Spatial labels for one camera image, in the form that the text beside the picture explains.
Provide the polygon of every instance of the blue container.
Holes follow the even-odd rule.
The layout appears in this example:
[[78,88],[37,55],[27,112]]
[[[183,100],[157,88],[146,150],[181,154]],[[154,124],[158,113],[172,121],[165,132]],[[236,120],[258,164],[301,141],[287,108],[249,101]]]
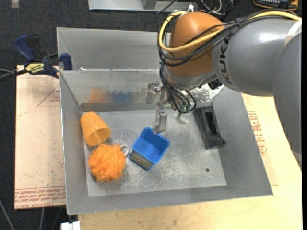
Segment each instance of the blue container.
[[151,128],[146,127],[134,142],[130,159],[149,170],[161,160],[168,146],[168,139],[160,134],[156,135]]

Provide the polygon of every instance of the gray robot arm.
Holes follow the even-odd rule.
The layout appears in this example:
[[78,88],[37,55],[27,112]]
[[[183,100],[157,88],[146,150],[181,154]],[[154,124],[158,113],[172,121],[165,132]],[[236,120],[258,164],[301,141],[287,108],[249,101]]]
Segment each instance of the gray robot arm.
[[267,19],[226,38],[212,51],[217,78],[228,88],[273,96],[291,149],[301,154],[302,21]]

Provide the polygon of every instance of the metal ring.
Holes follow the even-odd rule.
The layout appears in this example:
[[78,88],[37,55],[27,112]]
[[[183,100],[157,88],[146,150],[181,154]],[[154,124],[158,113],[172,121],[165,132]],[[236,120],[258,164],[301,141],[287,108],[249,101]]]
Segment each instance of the metal ring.
[[124,153],[125,157],[130,154],[130,148],[127,145],[122,145],[120,150]]

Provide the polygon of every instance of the kuka logo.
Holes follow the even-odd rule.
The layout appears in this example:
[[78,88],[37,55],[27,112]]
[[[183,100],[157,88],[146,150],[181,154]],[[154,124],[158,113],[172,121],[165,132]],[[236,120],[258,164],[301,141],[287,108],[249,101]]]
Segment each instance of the kuka logo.
[[229,38],[231,37],[232,34],[230,34],[229,36],[225,37],[225,39],[222,42],[222,46],[220,48],[220,57],[219,57],[219,70],[221,72],[222,77],[225,79],[225,81],[228,84],[232,84],[232,82],[229,80],[229,73],[227,72],[227,68],[228,68],[228,60],[226,59],[226,51],[227,51],[227,47],[229,44]]

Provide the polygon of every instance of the cardboard sheet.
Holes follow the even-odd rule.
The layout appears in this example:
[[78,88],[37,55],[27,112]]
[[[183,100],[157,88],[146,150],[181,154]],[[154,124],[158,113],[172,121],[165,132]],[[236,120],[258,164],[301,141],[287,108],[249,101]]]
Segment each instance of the cardboard sheet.
[[15,209],[64,205],[59,80],[17,77]]

